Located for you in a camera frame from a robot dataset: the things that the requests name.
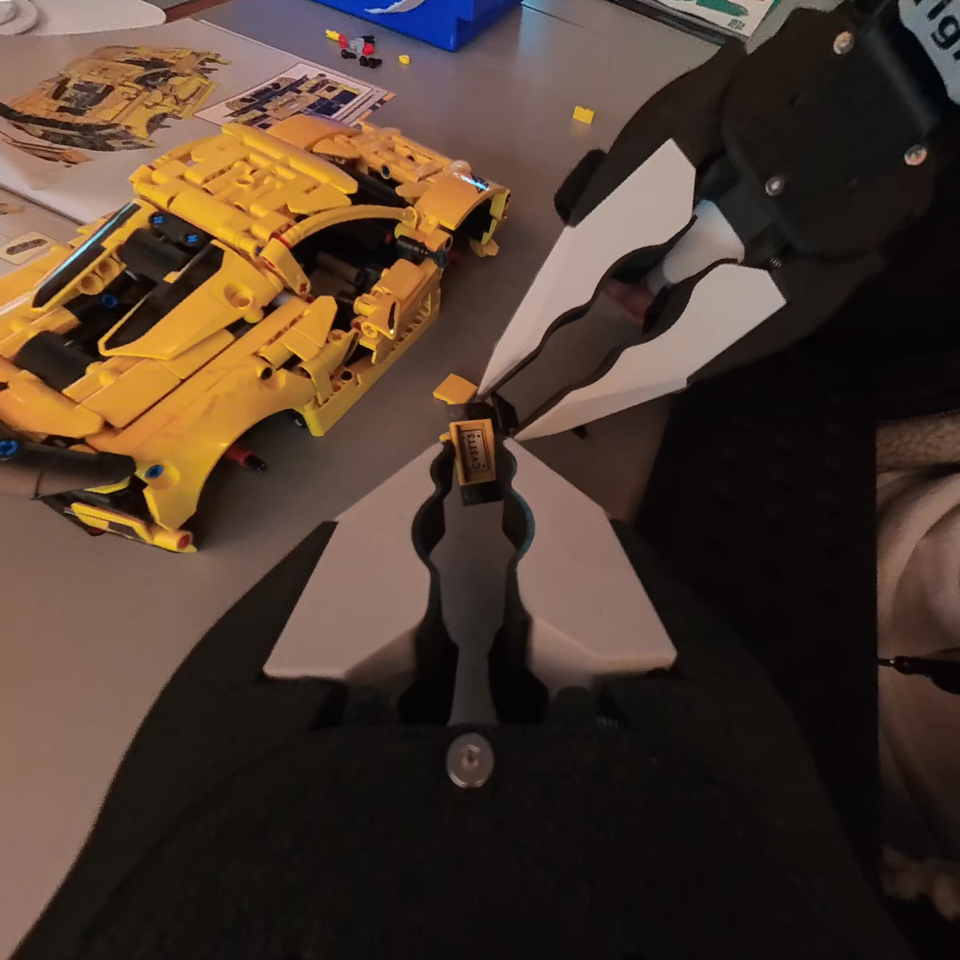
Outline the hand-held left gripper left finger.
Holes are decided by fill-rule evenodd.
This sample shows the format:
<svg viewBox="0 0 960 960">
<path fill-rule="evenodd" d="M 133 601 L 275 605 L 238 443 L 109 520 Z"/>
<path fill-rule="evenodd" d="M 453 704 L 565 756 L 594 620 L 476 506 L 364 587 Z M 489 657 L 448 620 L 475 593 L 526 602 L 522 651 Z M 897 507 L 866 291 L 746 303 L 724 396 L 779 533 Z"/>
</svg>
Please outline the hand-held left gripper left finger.
<svg viewBox="0 0 960 960">
<path fill-rule="evenodd" d="M 450 443 L 435 443 L 338 516 L 267 676 L 406 685 L 447 670 L 431 556 L 446 534 L 449 493 Z"/>
</svg>

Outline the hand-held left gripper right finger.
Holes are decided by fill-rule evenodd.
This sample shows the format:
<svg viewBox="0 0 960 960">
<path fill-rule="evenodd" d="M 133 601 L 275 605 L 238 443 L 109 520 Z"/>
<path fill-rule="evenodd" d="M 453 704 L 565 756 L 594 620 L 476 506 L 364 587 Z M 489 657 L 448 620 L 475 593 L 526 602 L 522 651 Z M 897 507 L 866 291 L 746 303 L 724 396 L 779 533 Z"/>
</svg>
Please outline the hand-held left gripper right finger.
<svg viewBox="0 0 960 960">
<path fill-rule="evenodd" d="M 548 689 L 672 667 L 676 648 L 606 511 L 515 440 L 505 449 L 533 521 L 517 566 L 526 666 Z"/>
</svg>

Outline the blue plastic bin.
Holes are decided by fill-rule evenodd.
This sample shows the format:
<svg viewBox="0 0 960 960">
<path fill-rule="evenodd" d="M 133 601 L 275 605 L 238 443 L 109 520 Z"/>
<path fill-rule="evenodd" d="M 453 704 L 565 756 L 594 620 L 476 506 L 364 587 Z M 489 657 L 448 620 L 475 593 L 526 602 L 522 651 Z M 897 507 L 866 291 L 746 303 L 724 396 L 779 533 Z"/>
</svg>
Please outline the blue plastic bin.
<svg viewBox="0 0 960 960">
<path fill-rule="evenodd" d="M 393 1 L 319 1 L 342 14 L 456 52 L 522 6 L 521 1 L 425 1 L 416 9 L 386 16 L 367 16 L 366 8 Z"/>
</svg>

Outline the yellow toy brick car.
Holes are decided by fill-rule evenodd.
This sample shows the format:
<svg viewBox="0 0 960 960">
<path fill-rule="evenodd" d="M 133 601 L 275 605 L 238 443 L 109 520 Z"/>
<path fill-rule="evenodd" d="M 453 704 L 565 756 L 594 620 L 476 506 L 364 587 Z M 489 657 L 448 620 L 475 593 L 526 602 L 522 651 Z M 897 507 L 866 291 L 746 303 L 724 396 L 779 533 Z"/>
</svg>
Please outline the yellow toy brick car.
<svg viewBox="0 0 960 960">
<path fill-rule="evenodd" d="M 450 258 L 498 252 L 508 187 L 366 122 L 227 123 L 2 278 L 2 493 L 191 554 L 224 460 L 284 412 L 324 436 L 436 320 Z"/>
</svg>

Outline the person's right hand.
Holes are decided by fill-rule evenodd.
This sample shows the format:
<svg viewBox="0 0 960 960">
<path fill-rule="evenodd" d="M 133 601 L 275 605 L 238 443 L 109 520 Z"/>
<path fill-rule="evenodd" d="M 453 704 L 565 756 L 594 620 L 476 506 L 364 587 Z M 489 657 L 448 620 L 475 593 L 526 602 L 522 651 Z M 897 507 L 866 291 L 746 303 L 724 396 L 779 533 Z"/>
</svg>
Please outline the person's right hand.
<svg viewBox="0 0 960 960">
<path fill-rule="evenodd" d="M 638 322 L 644 319 L 656 299 L 656 294 L 645 282 L 625 283 L 610 279 L 606 282 L 603 293 Z"/>
</svg>

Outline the small yellow black brick assembly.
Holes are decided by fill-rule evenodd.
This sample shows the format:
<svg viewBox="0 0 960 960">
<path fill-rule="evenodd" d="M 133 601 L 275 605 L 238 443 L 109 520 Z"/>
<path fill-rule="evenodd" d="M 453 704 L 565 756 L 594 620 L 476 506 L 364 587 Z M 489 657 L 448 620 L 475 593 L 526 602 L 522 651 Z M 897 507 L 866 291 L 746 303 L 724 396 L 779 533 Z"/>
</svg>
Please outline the small yellow black brick assembly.
<svg viewBox="0 0 960 960">
<path fill-rule="evenodd" d="M 483 486 L 461 488 L 458 483 L 455 460 L 455 475 L 459 486 L 462 506 L 465 508 L 502 501 L 512 487 L 512 481 L 516 472 L 515 458 L 506 446 L 506 442 L 512 438 L 517 426 L 516 413 L 509 402 L 495 393 L 487 399 L 475 398 L 468 404 L 455 407 L 450 423 L 484 417 L 490 417 L 492 419 L 495 431 L 496 480 L 493 483 Z M 444 439 L 448 441 L 450 441 L 449 430 L 450 426 L 448 426 L 447 433 L 444 436 Z"/>
</svg>

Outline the green white printed sheet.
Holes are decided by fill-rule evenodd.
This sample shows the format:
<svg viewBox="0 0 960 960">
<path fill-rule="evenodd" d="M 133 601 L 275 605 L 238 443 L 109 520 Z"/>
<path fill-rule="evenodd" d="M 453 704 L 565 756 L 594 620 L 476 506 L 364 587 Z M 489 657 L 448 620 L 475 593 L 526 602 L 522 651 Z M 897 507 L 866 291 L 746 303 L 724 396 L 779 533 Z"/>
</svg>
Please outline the green white printed sheet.
<svg viewBox="0 0 960 960">
<path fill-rule="evenodd" d="M 710 38 L 748 40 L 781 1 L 648 1 L 666 21 Z"/>
</svg>

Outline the small loose red black pieces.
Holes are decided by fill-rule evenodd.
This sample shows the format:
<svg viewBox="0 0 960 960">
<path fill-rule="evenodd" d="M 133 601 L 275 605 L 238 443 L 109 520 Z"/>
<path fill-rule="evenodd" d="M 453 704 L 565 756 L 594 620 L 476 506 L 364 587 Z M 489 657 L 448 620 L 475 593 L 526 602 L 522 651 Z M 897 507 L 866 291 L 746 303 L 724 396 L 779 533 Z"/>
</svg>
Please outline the small loose red black pieces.
<svg viewBox="0 0 960 960">
<path fill-rule="evenodd" d="M 356 61 L 359 66 L 377 69 L 382 59 L 377 56 L 376 37 L 373 34 L 347 36 L 338 30 L 325 30 L 325 36 L 334 42 L 340 49 L 341 57 L 345 61 Z"/>
</svg>

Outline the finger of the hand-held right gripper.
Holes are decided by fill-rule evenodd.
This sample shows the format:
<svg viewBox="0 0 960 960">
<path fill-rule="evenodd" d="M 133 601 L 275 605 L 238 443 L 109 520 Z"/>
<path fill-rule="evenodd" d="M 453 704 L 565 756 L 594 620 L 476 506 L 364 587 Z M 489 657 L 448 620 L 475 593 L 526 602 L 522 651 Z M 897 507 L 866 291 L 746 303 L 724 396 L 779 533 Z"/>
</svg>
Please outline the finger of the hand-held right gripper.
<svg viewBox="0 0 960 960">
<path fill-rule="evenodd" d="M 649 338 L 519 427 L 527 441 L 584 426 L 683 390 L 690 378 L 786 304 L 772 273 L 722 261 L 673 287 Z"/>
<path fill-rule="evenodd" d="M 494 347 L 480 393 L 497 389 L 558 319 L 588 306 L 620 261 L 679 234 L 691 219 L 694 182 L 694 165 L 666 140 L 581 222 L 566 226 Z"/>
</svg>

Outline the grey desk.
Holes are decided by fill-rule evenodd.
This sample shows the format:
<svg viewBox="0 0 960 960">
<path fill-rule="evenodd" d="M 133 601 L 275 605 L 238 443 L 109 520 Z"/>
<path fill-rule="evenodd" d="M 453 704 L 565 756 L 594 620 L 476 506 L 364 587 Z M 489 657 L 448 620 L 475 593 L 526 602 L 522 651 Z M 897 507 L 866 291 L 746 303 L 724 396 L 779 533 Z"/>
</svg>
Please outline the grey desk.
<svg viewBox="0 0 960 960">
<path fill-rule="evenodd" d="M 320 522 L 445 430 L 433 390 L 478 384 L 560 232 L 553 194 L 661 86 L 715 47 L 609 2 L 527 2 L 456 54 L 372 29 L 394 97 L 375 119 L 507 186 L 493 258 L 467 255 L 441 313 L 323 438 L 284 417 L 253 434 L 269 464 L 230 464 L 206 492 L 198 553 L 92 537 L 38 503 L 2 517 L 2 958 L 87 839 L 129 744 L 204 633 Z M 403 66 L 399 54 L 411 63 Z M 576 106 L 593 122 L 573 121 Z"/>
</svg>

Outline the instruction booklet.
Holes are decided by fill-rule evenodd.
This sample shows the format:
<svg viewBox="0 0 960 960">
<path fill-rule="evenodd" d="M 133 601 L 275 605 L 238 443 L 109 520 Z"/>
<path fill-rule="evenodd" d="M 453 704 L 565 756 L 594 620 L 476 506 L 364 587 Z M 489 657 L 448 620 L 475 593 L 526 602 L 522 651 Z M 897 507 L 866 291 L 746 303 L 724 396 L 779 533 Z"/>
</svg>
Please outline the instruction booklet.
<svg viewBox="0 0 960 960">
<path fill-rule="evenodd" d="M 344 124 L 394 98 L 354 74 L 203 21 L 2 36 L 2 191 L 85 223 L 128 198 L 128 177 L 237 123 L 297 114 Z"/>
</svg>

